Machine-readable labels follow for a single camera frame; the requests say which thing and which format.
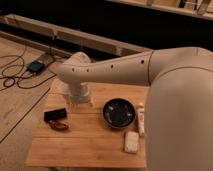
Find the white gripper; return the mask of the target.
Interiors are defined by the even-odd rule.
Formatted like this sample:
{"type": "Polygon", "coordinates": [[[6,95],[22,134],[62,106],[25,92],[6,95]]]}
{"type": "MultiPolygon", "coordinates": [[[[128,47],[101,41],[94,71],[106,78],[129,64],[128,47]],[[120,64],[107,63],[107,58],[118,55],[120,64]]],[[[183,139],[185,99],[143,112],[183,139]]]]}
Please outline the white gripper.
{"type": "Polygon", "coordinates": [[[91,94],[87,83],[80,84],[61,84],[61,94],[71,102],[69,103],[69,109],[73,110],[77,108],[77,104],[86,103],[88,107],[93,107],[91,101],[91,94]]]}

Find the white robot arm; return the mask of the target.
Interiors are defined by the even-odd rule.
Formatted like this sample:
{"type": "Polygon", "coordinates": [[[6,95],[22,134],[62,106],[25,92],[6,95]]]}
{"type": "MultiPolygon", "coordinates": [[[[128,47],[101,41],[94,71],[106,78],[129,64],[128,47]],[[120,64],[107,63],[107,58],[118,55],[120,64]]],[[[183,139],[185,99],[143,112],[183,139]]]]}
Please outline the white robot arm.
{"type": "Polygon", "coordinates": [[[89,82],[147,86],[147,170],[213,171],[213,52],[171,48],[96,63],[77,52],[57,77],[74,103],[90,99],[89,82]]]}

